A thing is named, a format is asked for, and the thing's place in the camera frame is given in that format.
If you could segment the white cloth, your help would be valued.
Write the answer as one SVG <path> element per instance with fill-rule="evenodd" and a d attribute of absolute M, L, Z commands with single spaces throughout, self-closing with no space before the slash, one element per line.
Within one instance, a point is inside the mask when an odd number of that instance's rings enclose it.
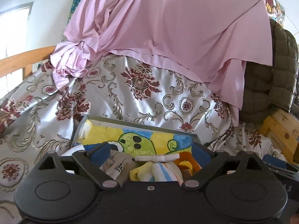
<path fill-rule="evenodd" d="M 82 144 L 70 148 L 65 153 L 63 153 L 62 156 L 71 156 L 74 152 L 78 152 L 78 151 L 85 151 L 85 148 Z"/>

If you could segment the striped white orange towel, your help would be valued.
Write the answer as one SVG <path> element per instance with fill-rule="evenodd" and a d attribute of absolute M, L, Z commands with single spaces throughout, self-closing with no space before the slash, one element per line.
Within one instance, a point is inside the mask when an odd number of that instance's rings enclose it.
<path fill-rule="evenodd" d="M 202 169 L 190 152 L 137 156 L 134 160 L 141 163 L 141 166 L 130 171 L 131 181 L 175 181 L 181 185 L 186 178 L 193 176 Z"/>

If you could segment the grey tray with dinosaur picture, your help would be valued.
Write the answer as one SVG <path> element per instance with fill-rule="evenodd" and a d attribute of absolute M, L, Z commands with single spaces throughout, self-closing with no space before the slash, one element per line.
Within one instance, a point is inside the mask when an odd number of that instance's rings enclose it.
<path fill-rule="evenodd" d="M 194 142 L 200 140 L 193 133 L 86 115 L 76 129 L 71 147 L 92 148 L 109 143 L 112 150 L 135 157 L 191 152 Z"/>

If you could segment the floral satin bed cover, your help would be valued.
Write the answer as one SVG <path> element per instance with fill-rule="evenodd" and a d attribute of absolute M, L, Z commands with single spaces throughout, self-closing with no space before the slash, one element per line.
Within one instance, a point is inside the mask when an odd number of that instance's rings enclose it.
<path fill-rule="evenodd" d="M 1 223 L 18 223 L 14 192 L 46 152 L 66 152 L 85 115 L 196 134 L 210 149 L 283 159 L 205 84 L 126 56 L 108 56 L 59 91 L 46 62 L 1 99 Z"/>

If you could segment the wooden headboard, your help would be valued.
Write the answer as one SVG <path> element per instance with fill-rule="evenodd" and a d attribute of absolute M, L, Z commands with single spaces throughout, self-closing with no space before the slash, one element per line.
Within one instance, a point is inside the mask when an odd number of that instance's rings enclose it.
<path fill-rule="evenodd" d="M 258 131 L 293 164 L 298 164 L 298 130 L 298 119 L 279 108 L 258 126 Z"/>

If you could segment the olive quilted jacket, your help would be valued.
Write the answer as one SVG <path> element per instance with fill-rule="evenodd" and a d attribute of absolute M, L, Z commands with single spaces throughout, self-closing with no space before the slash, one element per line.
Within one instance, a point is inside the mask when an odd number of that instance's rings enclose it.
<path fill-rule="evenodd" d="M 298 45 L 294 36 L 278 22 L 270 20 L 273 65 L 247 62 L 243 107 L 239 120 L 261 123 L 272 111 L 286 112 L 298 93 Z"/>

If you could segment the pink sheet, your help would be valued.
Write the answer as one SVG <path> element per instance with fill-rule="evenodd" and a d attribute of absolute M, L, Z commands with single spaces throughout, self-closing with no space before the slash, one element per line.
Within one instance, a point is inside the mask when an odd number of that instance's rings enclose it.
<path fill-rule="evenodd" d="M 237 108 L 246 63 L 273 57 L 265 0 L 81 0 L 64 35 L 51 55 L 59 89 L 113 53 L 207 83 Z"/>

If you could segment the window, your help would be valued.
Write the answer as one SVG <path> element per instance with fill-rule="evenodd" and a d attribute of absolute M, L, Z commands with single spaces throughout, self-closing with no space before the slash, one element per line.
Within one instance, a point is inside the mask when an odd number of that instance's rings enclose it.
<path fill-rule="evenodd" d="M 26 3 L 1 12 L 1 59 L 28 50 L 28 21 L 33 3 Z M 1 97 L 23 81 L 23 70 L 18 69 L 1 77 Z"/>

